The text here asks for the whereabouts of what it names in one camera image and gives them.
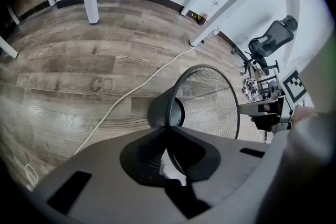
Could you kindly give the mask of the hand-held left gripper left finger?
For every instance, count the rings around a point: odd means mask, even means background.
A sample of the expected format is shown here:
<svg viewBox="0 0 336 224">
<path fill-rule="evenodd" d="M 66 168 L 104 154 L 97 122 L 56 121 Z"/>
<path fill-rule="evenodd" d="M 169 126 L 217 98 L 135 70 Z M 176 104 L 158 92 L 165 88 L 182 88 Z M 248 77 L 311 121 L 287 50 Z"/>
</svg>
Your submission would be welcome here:
<svg viewBox="0 0 336 224">
<path fill-rule="evenodd" d="M 159 127 L 126 135 L 130 141 L 122 149 L 119 160 L 124 171 L 138 184 L 167 186 L 169 179 L 160 170 L 170 131 L 170 127 Z"/>
</svg>

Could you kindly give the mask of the black mesh waste basket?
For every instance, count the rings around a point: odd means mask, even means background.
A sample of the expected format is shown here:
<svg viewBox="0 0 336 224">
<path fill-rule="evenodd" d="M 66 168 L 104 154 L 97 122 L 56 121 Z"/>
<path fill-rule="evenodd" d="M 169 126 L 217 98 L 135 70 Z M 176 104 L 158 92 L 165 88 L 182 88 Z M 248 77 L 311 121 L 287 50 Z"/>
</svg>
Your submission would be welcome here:
<svg viewBox="0 0 336 224">
<path fill-rule="evenodd" d="M 236 139 L 240 125 L 233 87 L 210 65 L 187 69 L 174 86 L 151 102 L 147 116 L 151 127 L 190 129 L 192 135 L 208 143 L 216 137 Z M 171 131 L 169 138 L 165 152 L 171 158 Z"/>
</svg>

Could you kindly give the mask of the person's right forearm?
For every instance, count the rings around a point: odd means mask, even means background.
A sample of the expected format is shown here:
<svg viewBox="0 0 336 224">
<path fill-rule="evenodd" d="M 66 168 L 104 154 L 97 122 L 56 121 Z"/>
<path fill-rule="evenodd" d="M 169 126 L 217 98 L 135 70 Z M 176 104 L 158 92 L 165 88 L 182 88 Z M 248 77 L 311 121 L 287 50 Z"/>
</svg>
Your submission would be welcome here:
<svg viewBox="0 0 336 224">
<path fill-rule="evenodd" d="M 315 109 L 310 106 L 297 105 L 292 116 L 293 122 L 299 122 L 305 118 L 309 118 L 315 114 Z"/>
</svg>

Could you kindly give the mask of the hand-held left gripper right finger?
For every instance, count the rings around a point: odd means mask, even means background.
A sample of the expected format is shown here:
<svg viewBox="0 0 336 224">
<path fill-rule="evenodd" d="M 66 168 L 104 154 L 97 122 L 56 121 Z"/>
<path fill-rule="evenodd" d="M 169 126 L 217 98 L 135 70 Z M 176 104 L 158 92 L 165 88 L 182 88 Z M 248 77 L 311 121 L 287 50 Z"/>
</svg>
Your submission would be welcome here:
<svg viewBox="0 0 336 224">
<path fill-rule="evenodd" d="M 188 180 L 205 181 L 218 169 L 221 155 L 216 147 L 190 131 L 171 127 L 171 161 Z"/>
</svg>

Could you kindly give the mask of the black office chair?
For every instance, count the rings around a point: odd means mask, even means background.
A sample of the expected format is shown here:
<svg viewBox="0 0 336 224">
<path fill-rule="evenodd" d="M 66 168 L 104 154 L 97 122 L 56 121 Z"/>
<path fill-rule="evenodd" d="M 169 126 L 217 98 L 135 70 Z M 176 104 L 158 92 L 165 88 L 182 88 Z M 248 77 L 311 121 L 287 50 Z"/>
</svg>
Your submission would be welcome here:
<svg viewBox="0 0 336 224">
<path fill-rule="evenodd" d="M 249 44 L 247 52 L 250 59 L 244 60 L 244 71 L 241 76 L 250 72 L 252 65 L 258 64 L 263 73 L 268 76 L 270 69 L 280 71 L 279 64 L 268 65 L 266 58 L 276 52 L 279 48 L 291 42 L 295 37 L 295 31 L 298 28 L 297 20 L 287 15 L 283 20 L 274 21 L 267 31 L 261 36 L 253 38 Z"/>
</svg>

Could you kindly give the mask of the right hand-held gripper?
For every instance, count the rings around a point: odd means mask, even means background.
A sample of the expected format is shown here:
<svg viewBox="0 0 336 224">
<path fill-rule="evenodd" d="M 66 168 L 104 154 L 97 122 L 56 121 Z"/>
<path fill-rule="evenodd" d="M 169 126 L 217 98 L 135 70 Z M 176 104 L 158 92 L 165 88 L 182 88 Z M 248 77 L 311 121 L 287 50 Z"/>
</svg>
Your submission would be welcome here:
<svg viewBox="0 0 336 224">
<path fill-rule="evenodd" d="M 291 129 L 296 106 L 304 103 L 307 95 L 297 69 L 259 93 L 270 94 L 264 100 L 238 106 L 238 112 L 249 116 L 257 129 L 277 133 Z"/>
</svg>

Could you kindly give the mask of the tangled electronics pile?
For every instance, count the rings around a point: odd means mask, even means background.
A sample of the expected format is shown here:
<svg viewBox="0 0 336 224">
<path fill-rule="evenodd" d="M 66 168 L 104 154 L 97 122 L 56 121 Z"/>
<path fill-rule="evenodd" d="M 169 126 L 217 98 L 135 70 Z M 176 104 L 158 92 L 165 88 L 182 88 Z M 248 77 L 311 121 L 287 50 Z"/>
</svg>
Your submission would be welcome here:
<svg viewBox="0 0 336 224">
<path fill-rule="evenodd" d="M 249 102 L 262 101 L 271 97 L 271 93 L 277 84 L 276 76 L 259 81 L 246 78 L 243 83 L 242 92 L 246 95 Z"/>
</svg>

